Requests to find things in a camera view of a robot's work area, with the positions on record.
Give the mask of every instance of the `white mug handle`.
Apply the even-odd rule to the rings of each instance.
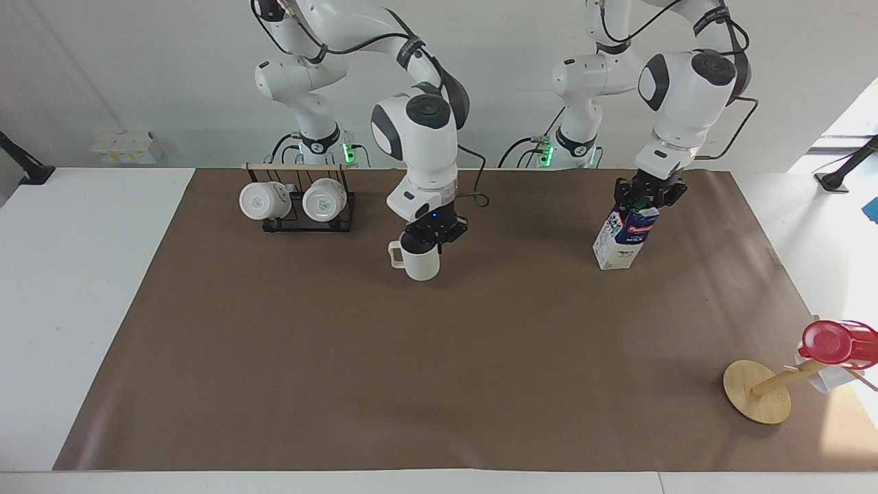
[[[390,242],[390,244],[387,245],[387,253],[390,254],[390,266],[393,267],[393,269],[406,269],[406,263],[404,261],[396,260],[393,251],[399,251],[400,255],[402,254],[402,244],[399,243],[399,241]]]

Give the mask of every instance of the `brown table surface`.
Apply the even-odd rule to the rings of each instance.
[[[238,209],[244,171],[197,171],[55,468],[878,469],[850,389],[793,387],[780,426],[727,402],[732,361],[780,370],[811,320],[731,175],[687,172],[602,272],[621,175],[487,173],[415,283],[386,253],[400,171],[349,173],[352,233],[274,235]]]

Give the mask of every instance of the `green indicator light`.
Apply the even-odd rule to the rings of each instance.
[[[353,151],[350,149],[350,146],[348,144],[342,144],[342,149],[344,149],[345,161],[347,161],[348,164],[354,163],[356,155],[354,155]]]
[[[543,166],[550,166],[551,165],[551,157],[554,154],[555,154],[555,146],[552,146],[551,144],[547,145],[546,149],[543,150],[543,158],[540,160],[540,163]]]

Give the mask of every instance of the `wooden base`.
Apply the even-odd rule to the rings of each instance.
[[[764,396],[752,392],[753,386],[772,377],[774,373],[768,367],[752,360],[739,360],[725,370],[725,394],[731,404],[753,422],[779,424],[789,417],[792,409],[787,389],[778,388]]]

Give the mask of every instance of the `blue object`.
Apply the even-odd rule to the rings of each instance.
[[[863,207],[863,213],[866,213],[870,220],[878,223],[878,197]]]

